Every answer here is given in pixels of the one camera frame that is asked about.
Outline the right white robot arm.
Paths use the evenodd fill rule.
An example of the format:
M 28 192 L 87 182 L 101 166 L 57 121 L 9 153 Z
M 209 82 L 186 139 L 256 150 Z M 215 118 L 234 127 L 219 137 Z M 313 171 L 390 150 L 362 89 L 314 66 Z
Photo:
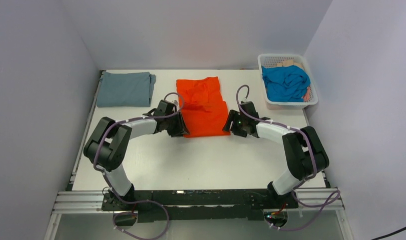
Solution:
M 266 139 L 283 146 L 286 168 L 268 184 L 272 199 L 290 194 L 311 177 L 329 166 L 329 158 L 316 130 L 311 126 L 296 128 L 260 118 L 253 102 L 241 102 L 239 110 L 230 110 L 223 131 L 236 136 Z

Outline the orange t shirt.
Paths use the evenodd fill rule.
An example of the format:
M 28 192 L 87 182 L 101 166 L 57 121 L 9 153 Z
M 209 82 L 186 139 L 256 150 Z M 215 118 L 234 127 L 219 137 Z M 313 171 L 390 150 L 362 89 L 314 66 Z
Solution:
M 229 131 L 223 130 L 229 111 L 223 100 L 217 76 L 199 80 L 178 79 L 176 90 L 183 98 L 179 100 L 179 104 L 189 132 L 184 137 L 230 135 Z

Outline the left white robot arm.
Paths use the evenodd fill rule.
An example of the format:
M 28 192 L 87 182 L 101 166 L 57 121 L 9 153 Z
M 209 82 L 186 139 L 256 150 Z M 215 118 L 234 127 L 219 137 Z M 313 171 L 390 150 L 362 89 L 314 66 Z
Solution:
M 126 202 L 135 200 L 135 188 L 128 179 L 123 160 L 131 139 L 166 131 L 171 137 L 189 134 L 180 109 L 161 100 L 157 108 L 135 118 L 115 121 L 103 117 L 84 146 L 83 154 L 100 172 L 111 192 Z

